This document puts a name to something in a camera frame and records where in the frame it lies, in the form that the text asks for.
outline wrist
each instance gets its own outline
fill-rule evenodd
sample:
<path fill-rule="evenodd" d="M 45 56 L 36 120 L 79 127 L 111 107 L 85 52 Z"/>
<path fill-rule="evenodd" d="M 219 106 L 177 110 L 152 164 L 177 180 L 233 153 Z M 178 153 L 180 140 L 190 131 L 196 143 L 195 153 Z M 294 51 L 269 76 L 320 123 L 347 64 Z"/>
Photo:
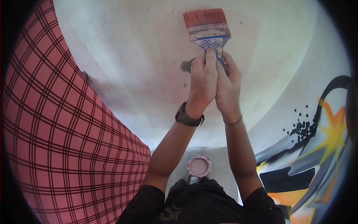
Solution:
<path fill-rule="evenodd" d="M 227 124 L 233 124 L 242 118 L 242 114 L 239 108 L 234 109 L 229 113 L 221 113 L 221 115 L 223 116 L 223 120 Z"/>
<path fill-rule="evenodd" d="M 200 119 L 201 115 L 203 115 L 203 112 L 203 109 L 193 106 L 190 102 L 188 102 L 185 106 L 185 113 L 195 120 Z"/>

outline brown watch strap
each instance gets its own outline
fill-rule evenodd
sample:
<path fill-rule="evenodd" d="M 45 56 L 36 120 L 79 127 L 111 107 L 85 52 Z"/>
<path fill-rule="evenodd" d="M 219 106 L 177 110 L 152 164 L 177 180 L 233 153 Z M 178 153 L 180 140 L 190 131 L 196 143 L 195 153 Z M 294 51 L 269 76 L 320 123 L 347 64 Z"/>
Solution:
<path fill-rule="evenodd" d="M 187 105 L 187 102 L 184 102 L 178 112 L 175 115 L 175 120 L 177 122 L 183 123 L 187 126 L 192 126 L 192 127 L 197 127 L 201 124 L 203 124 L 204 122 L 204 115 L 201 115 L 200 119 L 193 119 L 191 117 L 189 117 L 186 113 L 185 113 L 185 106 Z"/>

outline pink checkered pattern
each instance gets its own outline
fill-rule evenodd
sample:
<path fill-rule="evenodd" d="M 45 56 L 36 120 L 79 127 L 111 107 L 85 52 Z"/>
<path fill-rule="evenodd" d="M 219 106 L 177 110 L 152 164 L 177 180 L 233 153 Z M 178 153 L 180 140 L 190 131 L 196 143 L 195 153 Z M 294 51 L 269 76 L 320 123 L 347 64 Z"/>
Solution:
<path fill-rule="evenodd" d="M 4 89 L 7 152 L 38 219 L 115 223 L 144 179 L 149 148 L 82 76 L 51 0 L 22 30 Z"/>

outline paintbrush bristles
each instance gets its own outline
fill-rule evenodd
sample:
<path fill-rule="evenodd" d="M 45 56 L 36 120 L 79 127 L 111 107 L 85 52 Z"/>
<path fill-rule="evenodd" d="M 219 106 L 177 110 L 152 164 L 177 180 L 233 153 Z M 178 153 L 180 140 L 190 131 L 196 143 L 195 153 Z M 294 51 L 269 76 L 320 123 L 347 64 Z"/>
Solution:
<path fill-rule="evenodd" d="M 205 9 L 183 14 L 187 27 L 227 23 L 223 9 Z"/>

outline graffiti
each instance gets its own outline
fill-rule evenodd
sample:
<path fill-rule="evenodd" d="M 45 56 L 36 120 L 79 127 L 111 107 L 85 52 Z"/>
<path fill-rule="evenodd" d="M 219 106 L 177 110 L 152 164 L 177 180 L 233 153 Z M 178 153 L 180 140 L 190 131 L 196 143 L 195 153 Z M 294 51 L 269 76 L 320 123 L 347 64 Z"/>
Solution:
<path fill-rule="evenodd" d="M 318 99 L 312 120 L 299 113 L 302 121 L 298 119 L 286 137 L 256 154 L 257 173 L 268 195 L 283 210 L 286 223 L 318 223 L 339 190 L 351 142 L 345 124 L 345 99 L 327 96 L 333 96 L 335 89 L 346 90 L 350 81 L 348 76 L 334 78 Z M 297 142 L 288 148 L 294 142 L 292 135 L 297 135 Z"/>

